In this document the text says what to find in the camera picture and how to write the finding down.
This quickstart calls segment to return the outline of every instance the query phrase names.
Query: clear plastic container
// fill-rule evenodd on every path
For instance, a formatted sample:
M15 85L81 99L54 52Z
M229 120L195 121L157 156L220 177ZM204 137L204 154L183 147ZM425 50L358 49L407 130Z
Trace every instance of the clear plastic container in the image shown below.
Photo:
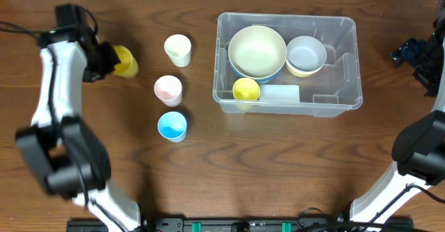
M308 35L325 45L327 60L320 71L301 78L291 74L285 65L278 76L266 84L298 85L299 96L264 100L260 95L257 101L234 99L232 86L239 77L230 66L227 50L235 33L252 25L276 30L286 44L293 38ZM289 92L295 91L295 87L289 89L292 89ZM213 98L226 113L336 117L347 110L359 108L363 96L354 20L349 17L223 13L218 18Z

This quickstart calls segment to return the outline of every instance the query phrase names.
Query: pink cup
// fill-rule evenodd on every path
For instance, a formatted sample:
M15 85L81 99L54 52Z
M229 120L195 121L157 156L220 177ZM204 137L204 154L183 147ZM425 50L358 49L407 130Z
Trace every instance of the pink cup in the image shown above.
M169 107L182 101L182 84L176 76L162 76L154 83L154 94Z

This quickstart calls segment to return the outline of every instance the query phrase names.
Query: wooden table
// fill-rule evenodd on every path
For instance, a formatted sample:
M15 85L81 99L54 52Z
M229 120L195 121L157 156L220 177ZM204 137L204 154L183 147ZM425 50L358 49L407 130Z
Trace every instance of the wooden table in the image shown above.
M364 194L391 162L402 128L430 112L433 98L409 65L395 70L389 53L432 32L439 0L0 0L0 19L32 29L55 26L54 6L78 3L99 21L99 38L128 47L136 78L109 76L83 87L83 114L106 145L113 178L150 214L187 217L296 216L326 213ZM212 99L216 20L223 12L331 15L357 24L364 104L333 119L299 115L227 115ZM165 39L193 40L192 63L177 68ZM71 217L91 217L70 201L47 197L15 146L37 106L42 65L35 41L0 33L0 231L65 231ZM157 132L172 110L153 93L166 74L185 85L187 138ZM444 184L432 192L445 196ZM442 206L424 194L400 215L417 227L445 231Z

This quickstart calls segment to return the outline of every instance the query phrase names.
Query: green clip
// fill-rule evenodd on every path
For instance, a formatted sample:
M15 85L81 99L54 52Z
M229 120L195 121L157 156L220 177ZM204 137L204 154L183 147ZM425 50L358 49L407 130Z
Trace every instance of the green clip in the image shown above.
M283 232L291 232L292 224L290 222L283 222Z
M200 222L192 222L192 232L201 232L201 223Z

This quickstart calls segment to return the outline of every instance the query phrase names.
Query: white bowl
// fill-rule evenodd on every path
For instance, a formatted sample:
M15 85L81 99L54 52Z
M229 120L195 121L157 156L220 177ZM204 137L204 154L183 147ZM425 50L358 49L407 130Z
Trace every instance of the white bowl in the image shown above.
M269 81L286 62L286 43L281 35L265 26L249 26L232 38L229 61L239 76L259 83Z
M287 69L296 76L310 76L326 63L325 46L316 38L301 36L287 45Z

